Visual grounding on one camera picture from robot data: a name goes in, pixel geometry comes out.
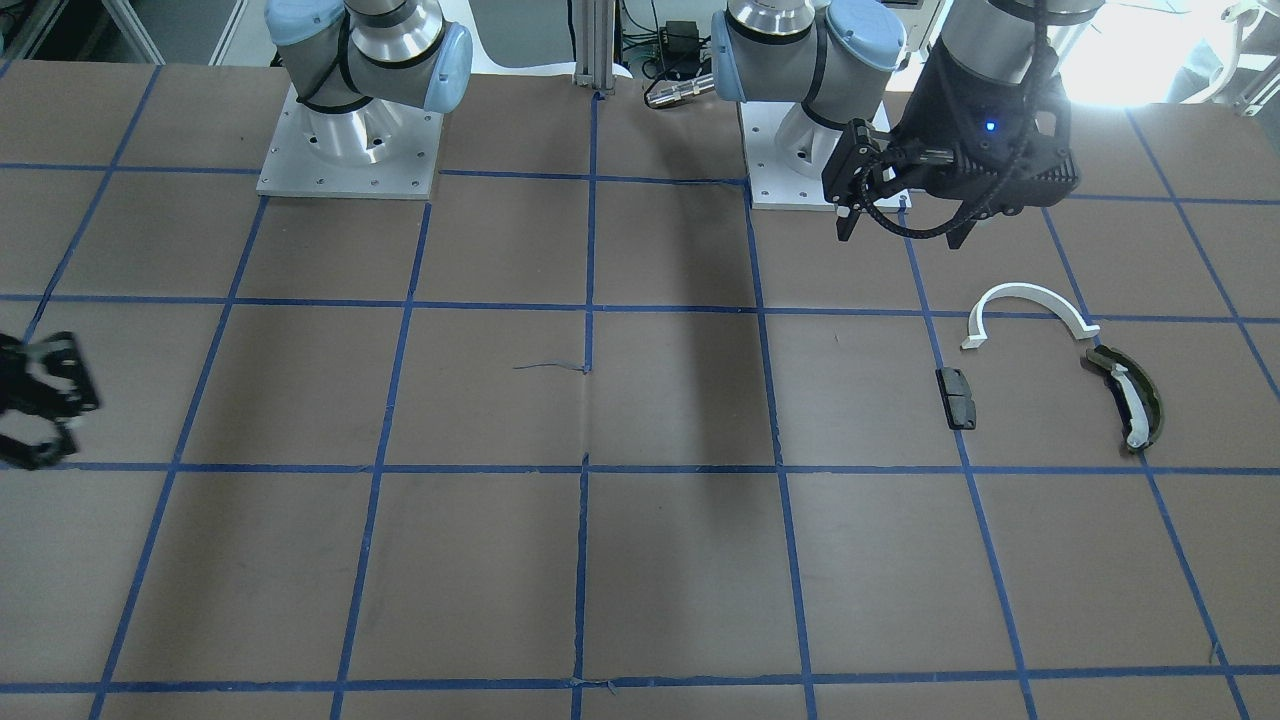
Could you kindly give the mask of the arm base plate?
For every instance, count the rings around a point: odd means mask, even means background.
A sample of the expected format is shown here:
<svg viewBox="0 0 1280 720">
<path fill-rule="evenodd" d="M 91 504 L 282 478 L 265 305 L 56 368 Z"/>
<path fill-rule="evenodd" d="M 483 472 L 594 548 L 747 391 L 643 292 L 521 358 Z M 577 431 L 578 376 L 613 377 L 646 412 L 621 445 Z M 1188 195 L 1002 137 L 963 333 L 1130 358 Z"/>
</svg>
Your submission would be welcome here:
<svg viewBox="0 0 1280 720">
<path fill-rule="evenodd" d="M 832 211 L 820 173 L 840 132 L 815 123 L 797 102 L 741 102 L 742 150 L 753 206 Z"/>
<path fill-rule="evenodd" d="M 288 199 L 426 201 L 445 115 L 372 100 L 356 111 L 314 111 L 288 88 L 256 190 Z"/>
</svg>

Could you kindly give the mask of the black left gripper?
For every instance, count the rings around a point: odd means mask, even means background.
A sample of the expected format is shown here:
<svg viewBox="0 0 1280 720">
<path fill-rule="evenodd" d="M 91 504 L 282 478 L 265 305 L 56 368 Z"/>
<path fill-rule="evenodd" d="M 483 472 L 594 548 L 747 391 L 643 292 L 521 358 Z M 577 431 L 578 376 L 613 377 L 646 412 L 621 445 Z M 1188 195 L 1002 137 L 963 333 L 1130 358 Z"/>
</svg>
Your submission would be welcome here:
<svg viewBox="0 0 1280 720">
<path fill-rule="evenodd" d="M 1012 208 L 1048 208 L 1061 202 L 1082 182 L 1070 149 L 1071 106 L 1060 76 L 1051 76 L 1036 104 L 1055 119 L 1053 135 L 1030 132 L 1018 173 L 989 202 L 991 211 Z M 936 46 L 911 92 L 904 114 L 890 133 L 863 118 L 841 131 L 826 163 L 820 182 L 824 197 L 836 208 L 838 242 L 849 242 L 858 220 L 870 214 L 879 199 L 869 187 L 873 170 L 891 142 L 908 149 L 946 149 L 948 164 L 923 164 L 915 158 L 893 164 L 893 182 L 924 190 L 938 199 L 977 201 L 1009 164 L 1027 111 L 1019 85 L 979 76 L 963 67 L 945 46 Z M 945 232 L 950 250 L 959 250 L 986 219 L 986 206 L 961 205 Z"/>
</svg>

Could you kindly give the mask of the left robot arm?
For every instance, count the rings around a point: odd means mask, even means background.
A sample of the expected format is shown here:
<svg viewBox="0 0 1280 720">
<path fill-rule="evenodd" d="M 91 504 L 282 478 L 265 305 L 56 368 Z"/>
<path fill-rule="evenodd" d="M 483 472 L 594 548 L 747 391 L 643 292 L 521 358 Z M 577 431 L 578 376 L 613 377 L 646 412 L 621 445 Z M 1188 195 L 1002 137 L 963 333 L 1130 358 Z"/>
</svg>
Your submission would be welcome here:
<svg viewBox="0 0 1280 720">
<path fill-rule="evenodd" d="M 847 241 L 868 217 L 960 249 L 996 217 L 1051 208 L 1082 173 L 1070 146 L 1062 55 L 1098 1 L 954 1 L 897 124 L 873 128 L 908 46 L 879 1 L 730 1 L 710 24 L 716 92 L 791 102 L 819 135 L 809 167 Z"/>
</svg>

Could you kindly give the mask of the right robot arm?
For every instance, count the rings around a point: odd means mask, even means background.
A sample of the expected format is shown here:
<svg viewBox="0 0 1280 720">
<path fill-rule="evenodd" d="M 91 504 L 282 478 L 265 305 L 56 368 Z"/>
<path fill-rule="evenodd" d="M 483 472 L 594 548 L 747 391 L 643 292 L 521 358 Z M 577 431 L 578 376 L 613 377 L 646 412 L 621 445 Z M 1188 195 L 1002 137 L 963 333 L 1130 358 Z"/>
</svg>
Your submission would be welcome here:
<svg viewBox="0 0 1280 720">
<path fill-rule="evenodd" d="M 265 24 L 291 77 L 257 190 L 268 197 L 428 199 L 445 114 L 474 67 L 468 28 L 436 1 L 270 1 Z M 78 450 L 72 423 L 101 400 L 74 334 L 3 337 L 3 411 L 38 418 L 38 443 L 3 437 L 6 465 L 38 470 Z"/>
</svg>

